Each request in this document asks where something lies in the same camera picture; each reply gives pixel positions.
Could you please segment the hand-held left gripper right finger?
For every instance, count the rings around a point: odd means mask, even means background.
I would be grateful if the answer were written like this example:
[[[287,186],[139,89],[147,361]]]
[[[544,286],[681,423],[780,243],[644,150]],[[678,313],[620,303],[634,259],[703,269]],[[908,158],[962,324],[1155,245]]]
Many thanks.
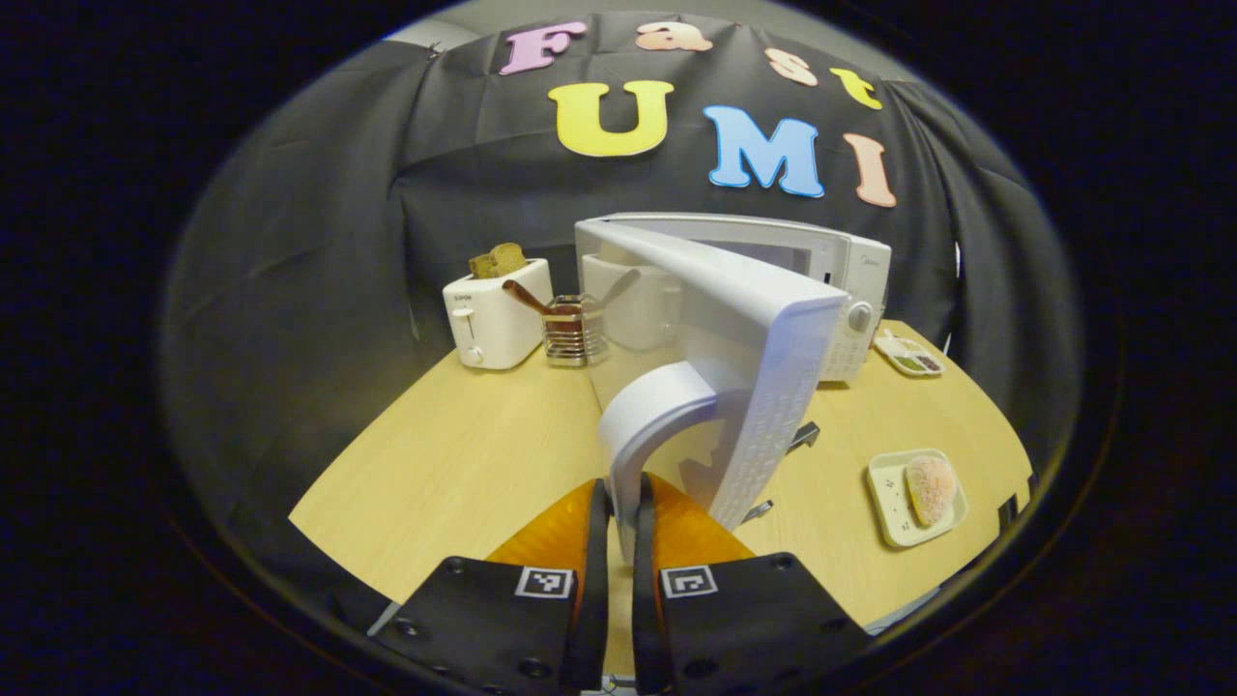
[[[792,696],[871,637],[795,555],[751,551],[656,475],[640,486],[632,638],[647,696]]]

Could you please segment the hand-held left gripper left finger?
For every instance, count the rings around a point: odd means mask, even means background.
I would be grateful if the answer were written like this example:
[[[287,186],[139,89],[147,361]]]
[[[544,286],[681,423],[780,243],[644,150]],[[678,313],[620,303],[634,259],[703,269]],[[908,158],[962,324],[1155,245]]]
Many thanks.
[[[470,696],[581,696],[609,626],[604,481],[552,503],[487,558],[442,560],[370,635]]]

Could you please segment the pink sugared bread bun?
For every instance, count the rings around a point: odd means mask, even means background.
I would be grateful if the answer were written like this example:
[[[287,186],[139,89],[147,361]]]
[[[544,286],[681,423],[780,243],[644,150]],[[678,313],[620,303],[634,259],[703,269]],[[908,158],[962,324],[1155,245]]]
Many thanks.
[[[905,488],[917,523],[935,525],[952,509],[957,478],[952,466],[941,455],[915,455],[903,471]]]

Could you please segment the white microwave oven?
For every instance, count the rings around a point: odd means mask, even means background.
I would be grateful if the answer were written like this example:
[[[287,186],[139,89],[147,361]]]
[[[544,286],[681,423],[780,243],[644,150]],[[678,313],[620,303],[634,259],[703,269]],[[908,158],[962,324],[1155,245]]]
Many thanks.
[[[773,218],[615,213],[574,226],[588,375],[622,558],[646,464],[741,524],[821,380],[854,380],[888,299],[891,247]]]

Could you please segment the small white square plate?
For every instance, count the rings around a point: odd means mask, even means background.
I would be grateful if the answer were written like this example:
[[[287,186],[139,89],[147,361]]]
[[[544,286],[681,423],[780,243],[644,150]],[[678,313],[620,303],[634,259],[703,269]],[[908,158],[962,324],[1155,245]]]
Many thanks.
[[[922,519],[915,506],[913,481],[908,471],[917,461],[940,461],[931,473],[941,471],[952,480],[952,494],[940,494],[939,516],[931,524]],[[919,543],[941,537],[956,525],[962,525],[970,511],[970,502],[962,490],[962,480],[952,469],[949,457],[939,449],[912,449],[903,452],[883,452],[871,459],[867,485],[872,507],[877,511],[880,532],[884,541],[897,549],[909,549]]]

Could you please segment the glass utensil holder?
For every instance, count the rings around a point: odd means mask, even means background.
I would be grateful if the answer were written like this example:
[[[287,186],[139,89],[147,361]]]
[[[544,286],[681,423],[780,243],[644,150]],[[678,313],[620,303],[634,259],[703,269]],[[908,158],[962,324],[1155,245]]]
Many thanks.
[[[546,361],[555,368],[585,368],[610,354],[602,305],[593,295],[555,295],[542,316]]]

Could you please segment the white toaster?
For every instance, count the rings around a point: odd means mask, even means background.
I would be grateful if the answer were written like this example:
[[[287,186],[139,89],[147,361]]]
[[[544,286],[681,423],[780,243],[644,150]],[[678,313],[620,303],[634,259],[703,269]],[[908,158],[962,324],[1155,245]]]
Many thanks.
[[[477,279],[473,274],[443,287],[447,321],[455,340],[455,356],[468,368],[515,368],[543,342],[539,312],[503,291],[515,279],[541,303],[554,299],[547,260],[534,257],[513,274]]]

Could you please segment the brown wooden spoon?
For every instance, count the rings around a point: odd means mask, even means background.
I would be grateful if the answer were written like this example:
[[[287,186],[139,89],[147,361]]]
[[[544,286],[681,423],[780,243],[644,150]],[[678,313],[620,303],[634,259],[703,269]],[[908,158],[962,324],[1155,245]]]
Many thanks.
[[[531,291],[527,291],[526,287],[521,286],[521,283],[516,279],[505,279],[501,289],[503,289],[507,295],[511,295],[512,299],[517,300],[517,303],[533,309],[533,312],[542,314],[542,316],[544,316],[544,314],[552,314],[552,309],[546,305],[546,303],[539,300],[534,294],[532,294]]]

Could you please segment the white divided dish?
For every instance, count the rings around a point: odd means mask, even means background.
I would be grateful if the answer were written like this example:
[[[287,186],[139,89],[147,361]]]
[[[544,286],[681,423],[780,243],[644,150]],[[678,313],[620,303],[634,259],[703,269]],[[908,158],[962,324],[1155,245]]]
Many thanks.
[[[945,366],[924,345],[915,340],[883,330],[875,335],[875,347],[901,375],[910,378],[936,378],[945,373]]]

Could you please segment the black backdrop cloth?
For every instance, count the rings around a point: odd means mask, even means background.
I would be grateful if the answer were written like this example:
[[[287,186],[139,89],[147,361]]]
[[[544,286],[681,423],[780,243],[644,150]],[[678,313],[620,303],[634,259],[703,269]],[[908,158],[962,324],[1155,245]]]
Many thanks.
[[[544,66],[503,74],[508,37]],[[385,40],[259,125],[208,185],[160,316],[160,391],[212,523],[312,613],[388,600],[289,512],[452,351],[439,291],[502,241],[578,291],[574,223],[709,211],[888,244],[887,314],[949,342],[1055,464],[1082,401],[1077,279],[1033,185],[966,112],[849,36],[800,43],[719,10],[539,10],[442,53]]]

